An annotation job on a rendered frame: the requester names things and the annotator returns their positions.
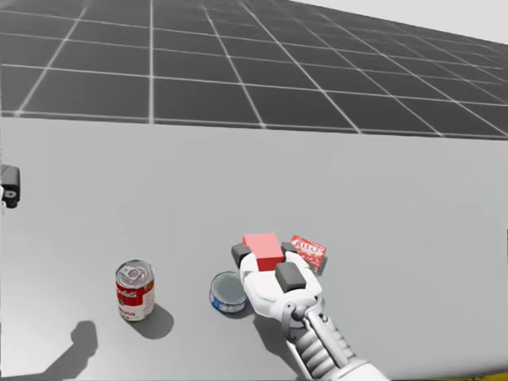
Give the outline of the pink cube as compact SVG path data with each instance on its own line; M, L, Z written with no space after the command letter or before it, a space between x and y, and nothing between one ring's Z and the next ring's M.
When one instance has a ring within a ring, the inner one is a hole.
M251 233L242 237L242 243L255 255L259 271L274 271L285 259L274 233Z

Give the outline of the red and white can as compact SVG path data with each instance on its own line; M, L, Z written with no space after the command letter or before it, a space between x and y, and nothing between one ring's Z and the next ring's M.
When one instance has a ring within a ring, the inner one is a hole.
M153 267L144 260L129 260L115 272L117 308L126 321L147 318L155 305Z

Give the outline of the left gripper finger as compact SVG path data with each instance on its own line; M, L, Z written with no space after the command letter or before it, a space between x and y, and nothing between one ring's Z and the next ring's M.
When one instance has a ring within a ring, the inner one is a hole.
M0 170L2 188L0 210L4 214L7 209L15 209L21 201L21 171L19 167L9 164L1 164Z

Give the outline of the red carton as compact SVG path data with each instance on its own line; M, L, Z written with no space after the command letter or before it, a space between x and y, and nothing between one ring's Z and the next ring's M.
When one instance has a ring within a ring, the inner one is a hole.
M291 243L296 248L298 254L309 264L313 273L321 276L328 260L326 255L327 248L322 244L310 241L299 235L293 235Z

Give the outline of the blue flat can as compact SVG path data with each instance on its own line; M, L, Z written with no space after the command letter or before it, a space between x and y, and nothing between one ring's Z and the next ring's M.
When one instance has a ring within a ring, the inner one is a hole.
M237 314L247 306L247 296L240 276L235 271L223 271L210 284L211 306L223 314Z

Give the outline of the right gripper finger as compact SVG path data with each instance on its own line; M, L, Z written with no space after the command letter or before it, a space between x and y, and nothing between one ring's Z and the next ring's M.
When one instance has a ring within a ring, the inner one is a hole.
M231 254L240 274L258 271L256 255L245 244L235 244Z
M295 264L296 259L298 258L298 251L296 247L291 242L282 242L280 248L283 253L283 261Z

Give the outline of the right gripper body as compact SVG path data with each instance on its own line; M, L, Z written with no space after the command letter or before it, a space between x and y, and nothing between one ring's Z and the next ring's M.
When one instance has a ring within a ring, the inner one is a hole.
M287 253L271 271L261 271L250 253L241 260L239 273L252 308L262 317L281 318L291 303L304 310L322 303L321 284L297 253Z

